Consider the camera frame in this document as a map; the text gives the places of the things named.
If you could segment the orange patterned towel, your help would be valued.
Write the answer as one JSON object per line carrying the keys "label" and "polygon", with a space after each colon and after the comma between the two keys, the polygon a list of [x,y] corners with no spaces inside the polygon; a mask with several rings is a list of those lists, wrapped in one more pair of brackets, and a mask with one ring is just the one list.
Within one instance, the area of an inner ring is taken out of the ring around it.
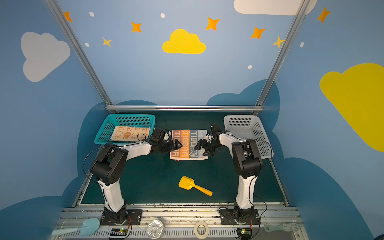
{"label": "orange patterned towel", "polygon": [[138,128],[128,126],[116,126],[111,141],[113,142],[139,142],[150,135],[151,128]]}

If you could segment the teal plastic basket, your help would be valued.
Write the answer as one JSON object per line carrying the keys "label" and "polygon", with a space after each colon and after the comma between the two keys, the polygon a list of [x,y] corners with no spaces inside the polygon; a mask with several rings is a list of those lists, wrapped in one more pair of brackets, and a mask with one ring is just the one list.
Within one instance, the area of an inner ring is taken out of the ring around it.
{"label": "teal plastic basket", "polygon": [[102,123],[94,143],[126,145],[148,138],[154,130],[156,117],[142,114],[110,114]]}

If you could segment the grey plastic basket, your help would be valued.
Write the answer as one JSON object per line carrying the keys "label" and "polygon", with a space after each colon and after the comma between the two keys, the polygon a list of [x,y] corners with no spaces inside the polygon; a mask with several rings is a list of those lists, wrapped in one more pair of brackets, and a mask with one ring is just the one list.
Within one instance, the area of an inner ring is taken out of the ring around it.
{"label": "grey plastic basket", "polygon": [[271,159],[274,155],[270,141],[259,117],[254,115],[229,115],[224,117],[225,130],[235,137],[254,139],[262,159]]}

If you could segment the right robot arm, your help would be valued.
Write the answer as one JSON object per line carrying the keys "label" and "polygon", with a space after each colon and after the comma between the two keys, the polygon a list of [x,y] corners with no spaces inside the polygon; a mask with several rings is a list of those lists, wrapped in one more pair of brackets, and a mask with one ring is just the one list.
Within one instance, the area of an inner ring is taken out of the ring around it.
{"label": "right robot arm", "polygon": [[235,209],[240,212],[249,211],[254,208],[255,184],[264,166],[257,141],[238,138],[229,131],[221,131],[218,125],[213,125],[211,133],[198,140],[194,150],[203,148],[203,155],[210,157],[220,147],[228,148],[239,176]]}

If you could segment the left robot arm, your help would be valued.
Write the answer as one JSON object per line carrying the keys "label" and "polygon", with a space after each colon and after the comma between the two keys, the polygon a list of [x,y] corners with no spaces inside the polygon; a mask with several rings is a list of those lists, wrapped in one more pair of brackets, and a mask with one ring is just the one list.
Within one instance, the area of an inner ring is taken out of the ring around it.
{"label": "left robot arm", "polygon": [[179,140],[157,140],[150,138],[129,145],[117,146],[107,143],[96,156],[91,174],[97,178],[105,200],[104,213],[121,222],[127,216],[126,203],[120,187],[120,179],[128,160],[150,155],[158,151],[166,154],[182,147]]}

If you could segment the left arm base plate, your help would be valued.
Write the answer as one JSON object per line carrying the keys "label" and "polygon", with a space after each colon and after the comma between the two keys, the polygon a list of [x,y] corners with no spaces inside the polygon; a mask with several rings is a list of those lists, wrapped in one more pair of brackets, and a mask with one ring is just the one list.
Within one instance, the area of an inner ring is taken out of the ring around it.
{"label": "left arm base plate", "polygon": [[104,208],[100,220],[101,226],[125,226],[131,224],[138,226],[141,223],[143,210],[126,210],[122,208],[118,212],[112,212]]}

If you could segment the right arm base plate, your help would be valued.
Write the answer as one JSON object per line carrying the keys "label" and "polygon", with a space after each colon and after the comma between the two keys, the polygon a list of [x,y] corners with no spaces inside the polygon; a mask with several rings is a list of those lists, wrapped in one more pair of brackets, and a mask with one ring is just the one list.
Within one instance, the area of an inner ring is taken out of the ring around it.
{"label": "right arm base plate", "polygon": [[257,225],[261,223],[258,210],[254,207],[249,209],[228,209],[221,207],[218,209],[222,225]]}

